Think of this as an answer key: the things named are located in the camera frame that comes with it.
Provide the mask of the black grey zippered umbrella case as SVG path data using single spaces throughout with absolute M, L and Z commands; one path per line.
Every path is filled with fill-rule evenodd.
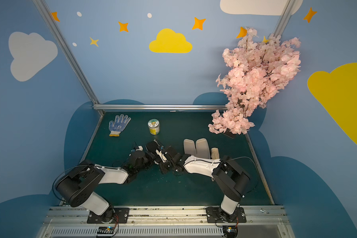
M 164 146 L 157 139 L 147 143 L 146 150 L 146 153 L 153 158 L 156 164 L 165 163 L 167 161 L 163 153 Z

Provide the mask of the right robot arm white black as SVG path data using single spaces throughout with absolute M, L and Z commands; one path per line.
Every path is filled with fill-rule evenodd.
M 225 156 L 222 159 L 205 159 L 193 155 L 179 154 L 174 148 L 159 146 L 155 149 L 157 162 L 162 166 L 162 173 L 170 169 L 176 172 L 200 174 L 210 177 L 217 183 L 224 194 L 220 213 L 233 215 L 240 200 L 250 184 L 250 175 L 236 162 Z

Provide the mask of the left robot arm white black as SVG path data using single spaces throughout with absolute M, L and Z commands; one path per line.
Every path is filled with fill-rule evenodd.
M 100 184 L 128 184 L 137 174 L 153 164 L 150 152 L 131 152 L 122 167 L 106 167 L 84 160 L 55 181 L 54 188 L 71 207 L 83 207 L 109 223 L 114 219 L 113 206 L 95 192 Z

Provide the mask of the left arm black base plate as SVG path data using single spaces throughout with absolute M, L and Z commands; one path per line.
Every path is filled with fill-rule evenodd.
M 102 215 L 90 211 L 87 224 L 126 224 L 130 209 L 109 207 Z

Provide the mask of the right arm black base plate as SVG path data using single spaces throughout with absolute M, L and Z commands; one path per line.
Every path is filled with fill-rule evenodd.
M 206 207 L 206 218 L 208 223 L 246 223 L 245 211 L 242 207 L 237 207 L 232 214 L 228 214 L 220 207 Z

